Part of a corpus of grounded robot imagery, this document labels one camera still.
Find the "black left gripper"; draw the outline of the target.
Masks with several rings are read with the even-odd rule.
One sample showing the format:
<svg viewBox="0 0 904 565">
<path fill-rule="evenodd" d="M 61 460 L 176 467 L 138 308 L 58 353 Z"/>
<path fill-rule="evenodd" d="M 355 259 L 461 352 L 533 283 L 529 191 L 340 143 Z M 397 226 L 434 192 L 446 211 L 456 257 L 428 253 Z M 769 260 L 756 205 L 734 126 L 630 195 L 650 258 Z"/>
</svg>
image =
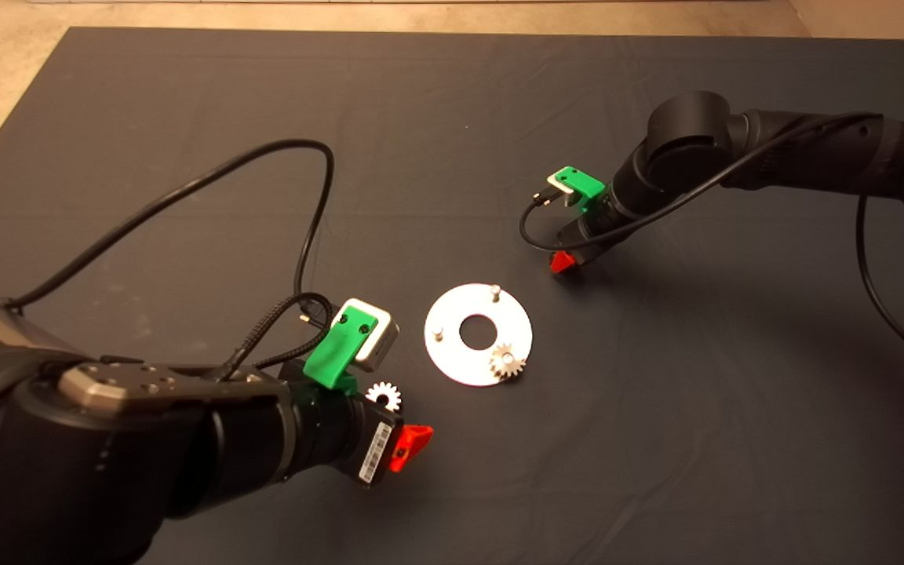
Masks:
<svg viewBox="0 0 904 565">
<path fill-rule="evenodd" d="M 434 428 L 405 425 L 401 415 L 363 396 L 334 395 L 319 404 L 315 464 L 331 466 L 362 487 L 399 473 L 427 447 Z"/>
</svg>

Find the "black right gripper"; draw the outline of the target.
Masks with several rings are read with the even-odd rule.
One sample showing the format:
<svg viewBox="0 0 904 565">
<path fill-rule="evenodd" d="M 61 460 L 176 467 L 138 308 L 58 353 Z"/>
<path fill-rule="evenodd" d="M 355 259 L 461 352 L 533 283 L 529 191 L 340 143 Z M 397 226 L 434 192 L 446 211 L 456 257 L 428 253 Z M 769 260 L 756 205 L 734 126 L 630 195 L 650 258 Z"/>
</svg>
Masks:
<svg viewBox="0 0 904 565">
<path fill-rule="evenodd" d="M 573 246 L 587 239 L 593 239 L 598 235 L 620 228 L 622 215 L 610 206 L 599 206 L 595 209 L 578 215 L 573 221 L 568 222 L 560 229 L 560 243 L 563 246 Z M 622 237 L 616 236 L 607 241 L 589 244 L 568 251 L 555 251 L 550 255 L 550 271 L 552 273 L 564 273 L 570 271 L 575 265 L 585 265 L 593 262 L 600 255 L 612 250 L 622 242 Z"/>
</svg>

